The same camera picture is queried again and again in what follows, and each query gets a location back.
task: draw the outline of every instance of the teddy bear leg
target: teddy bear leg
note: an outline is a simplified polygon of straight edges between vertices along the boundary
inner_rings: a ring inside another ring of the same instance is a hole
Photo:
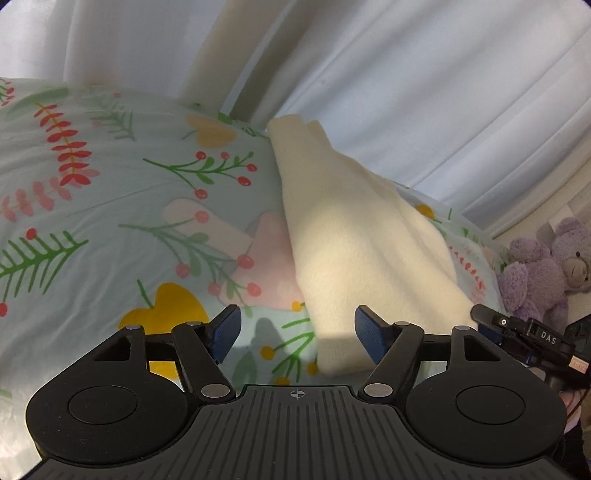
[[[563,333],[569,320],[569,302],[560,299],[544,316],[544,323],[558,333]]]
[[[513,312],[513,315],[521,320],[529,320],[532,318],[539,322],[542,321],[542,315],[540,315],[538,307],[536,307],[534,302],[529,299],[524,301],[523,305]]]
[[[508,312],[514,312],[523,305],[528,277],[526,266],[519,262],[512,263],[499,275],[499,291]]]

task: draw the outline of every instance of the cream knit garment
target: cream knit garment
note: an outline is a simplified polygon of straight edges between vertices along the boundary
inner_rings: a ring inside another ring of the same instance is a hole
[[[476,327],[445,241],[387,180],[336,152],[318,122],[288,115],[268,131],[321,372],[374,367],[355,335],[361,304],[427,333]]]

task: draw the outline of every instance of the black device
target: black device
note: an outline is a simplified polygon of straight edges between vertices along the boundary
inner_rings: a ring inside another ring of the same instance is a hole
[[[376,368],[356,393],[247,385],[236,396],[217,367],[241,329],[236,306],[169,334],[128,326],[33,396],[26,421],[42,461],[25,478],[570,478],[550,459],[564,404],[518,360],[588,388],[588,372],[565,365],[588,362],[590,320],[560,336],[483,306],[472,317],[500,345],[467,326],[426,335],[389,325],[361,306],[356,333]],[[414,386],[420,363],[440,360],[446,371]],[[183,389],[149,361],[176,362]]]

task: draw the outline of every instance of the stuffed animal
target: stuffed animal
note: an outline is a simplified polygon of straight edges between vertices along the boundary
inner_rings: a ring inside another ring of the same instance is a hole
[[[499,276],[499,290],[507,311],[523,320],[535,318],[564,332],[569,316],[567,293],[591,287],[591,232],[574,217],[556,227],[552,248],[530,238],[509,246],[515,260]]]

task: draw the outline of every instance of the curtain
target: curtain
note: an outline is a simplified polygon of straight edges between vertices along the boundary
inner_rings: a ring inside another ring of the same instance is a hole
[[[318,119],[497,235],[589,158],[569,152],[591,130],[590,27],[582,0],[12,0],[0,75]]]

